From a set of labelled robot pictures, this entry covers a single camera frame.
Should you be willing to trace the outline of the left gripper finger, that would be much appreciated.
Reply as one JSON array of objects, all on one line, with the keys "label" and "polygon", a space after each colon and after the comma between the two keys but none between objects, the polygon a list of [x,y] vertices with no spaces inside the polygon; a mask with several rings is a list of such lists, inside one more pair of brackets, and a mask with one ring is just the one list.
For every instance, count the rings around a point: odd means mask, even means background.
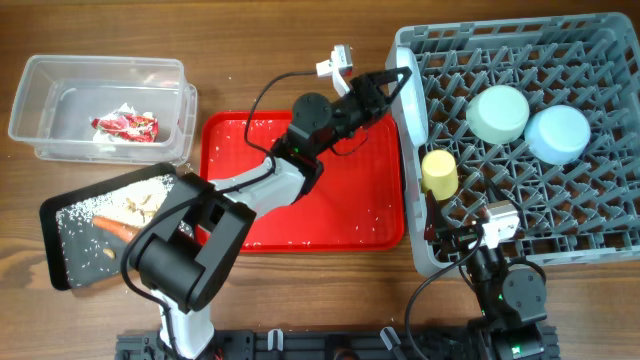
[{"label": "left gripper finger", "polygon": [[408,66],[396,67],[367,74],[367,77],[377,86],[396,82],[403,86],[412,76],[412,70]]},{"label": "left gripper finger", "polygon": [[405,87],[405,85],[410,81],[411,76],[409,74],[400,74],[397,81],[395,82],[394,89],[390,92],[387,97],[387,104],[391,106],[394,101],[399,97],[401,91]]}]

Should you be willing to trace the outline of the yellow cup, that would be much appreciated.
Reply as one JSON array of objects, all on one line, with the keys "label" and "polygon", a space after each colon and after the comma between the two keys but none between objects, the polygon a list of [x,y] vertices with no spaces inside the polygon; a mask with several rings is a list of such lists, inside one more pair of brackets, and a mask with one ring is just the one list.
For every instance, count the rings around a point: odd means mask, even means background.
[{"label": "yellow cup", "polygon": [[421,162],[422,187],[430,191],[436,200],[451,198],[458,189],[457,163],[446,150],[433,150]]}]

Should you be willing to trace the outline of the green bowl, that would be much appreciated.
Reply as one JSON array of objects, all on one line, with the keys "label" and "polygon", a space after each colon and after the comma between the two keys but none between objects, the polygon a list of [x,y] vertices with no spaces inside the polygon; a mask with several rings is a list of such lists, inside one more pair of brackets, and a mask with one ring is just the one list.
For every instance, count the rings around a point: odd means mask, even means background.
[{"label": "green bowl", "polygon": [[508,144],[522,135],[530,117],[530,107],[521,91],[495,85],[476,95],[466,109],[473,134],[490,144]]}]

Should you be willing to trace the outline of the light blue bowl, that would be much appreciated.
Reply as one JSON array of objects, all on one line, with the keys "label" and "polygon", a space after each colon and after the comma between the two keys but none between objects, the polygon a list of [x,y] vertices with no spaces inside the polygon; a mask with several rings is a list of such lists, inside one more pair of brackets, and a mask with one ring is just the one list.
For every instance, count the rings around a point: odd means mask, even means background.
[{"label": "light blue bowl", "polygon": [[591,128],[583,113],[567,105],[544,109],[528,121],[524,140],[542,162],[566,165],[577,160],[590,141]]}]

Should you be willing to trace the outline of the red snack wrapper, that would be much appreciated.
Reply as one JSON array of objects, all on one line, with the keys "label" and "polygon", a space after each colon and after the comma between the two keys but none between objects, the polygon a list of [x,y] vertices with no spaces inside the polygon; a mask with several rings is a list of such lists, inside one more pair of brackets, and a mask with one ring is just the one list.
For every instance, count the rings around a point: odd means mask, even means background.
[{"label": "red snack wrapper", "polygon": [[129,142],[152,143],[158,135],[158,120],[132,113],[112,113],[91,121],[94,129]]}]

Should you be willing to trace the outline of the orange carrot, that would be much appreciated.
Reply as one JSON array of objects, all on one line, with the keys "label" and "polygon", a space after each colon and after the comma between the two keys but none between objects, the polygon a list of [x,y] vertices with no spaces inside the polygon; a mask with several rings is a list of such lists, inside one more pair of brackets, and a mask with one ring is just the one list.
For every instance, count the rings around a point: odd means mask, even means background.
[{"label": "orange carrot", "polygon": [[140,228],[127,225],[122,222],[118,222],[109,218],[95,216],[92,218],[92,224],[98,228],[101,228],[125,243],[131,242],[135,236],[140,232]]}]

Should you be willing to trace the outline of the light blue plate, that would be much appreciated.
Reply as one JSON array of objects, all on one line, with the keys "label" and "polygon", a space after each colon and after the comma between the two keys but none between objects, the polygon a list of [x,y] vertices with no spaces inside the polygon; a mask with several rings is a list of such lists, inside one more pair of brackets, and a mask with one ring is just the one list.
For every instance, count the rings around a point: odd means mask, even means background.
[{"label": "light blue plate", "polygon": [[411,70],[411,76],[400,91],[399,100],[408,137],[414,147],[419,147],[427,142],[428,125],[426,98],[416,55],[409,48],[398,47],[395,50],[395,66]]}]

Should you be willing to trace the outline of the white tissue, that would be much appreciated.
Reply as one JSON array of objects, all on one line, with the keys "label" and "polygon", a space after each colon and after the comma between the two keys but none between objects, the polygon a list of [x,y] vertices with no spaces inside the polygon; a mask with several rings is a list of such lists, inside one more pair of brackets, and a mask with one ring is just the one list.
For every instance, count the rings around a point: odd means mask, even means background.
[{"label": "white tissue", "polygon": [[139,113],[128,103],[102,117],[94,118],[94,142],[153,143],[159,132],[158,120],[152,112]]}]

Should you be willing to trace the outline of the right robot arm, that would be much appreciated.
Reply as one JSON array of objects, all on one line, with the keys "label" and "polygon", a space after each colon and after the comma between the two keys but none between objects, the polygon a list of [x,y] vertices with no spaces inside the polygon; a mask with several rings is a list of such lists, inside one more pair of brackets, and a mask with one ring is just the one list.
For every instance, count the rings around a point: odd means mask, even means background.
[{"label": "right robot arm", "polygon": [[556,329],[545,324],[546,275],[526,259],[508,260],[499,243],[514,237],[520,209],[498,196],[474,224],[447,224],[432,192],[426,195],[427,240],[459,252],[460,273],[482,316],[464,327],[430,329],[425,350],[437,359],[557,359]]}]

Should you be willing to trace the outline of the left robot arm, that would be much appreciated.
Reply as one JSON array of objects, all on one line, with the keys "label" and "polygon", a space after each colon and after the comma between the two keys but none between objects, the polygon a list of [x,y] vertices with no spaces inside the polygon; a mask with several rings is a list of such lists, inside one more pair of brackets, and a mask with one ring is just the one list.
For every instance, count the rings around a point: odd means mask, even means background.
[{"label": "left robot arm", "polygon": [[214,182],[193,174],[178,179],[121,258],[125,284],[161,309],[159,338],[168,358],[195,359],[209,345],[214,327],[205,309],[253,223],[307,195],[324,171],[319,155],[381,120],[411,75],[407,66],[365,73],[336,101],[306,93],[258,167]]}]

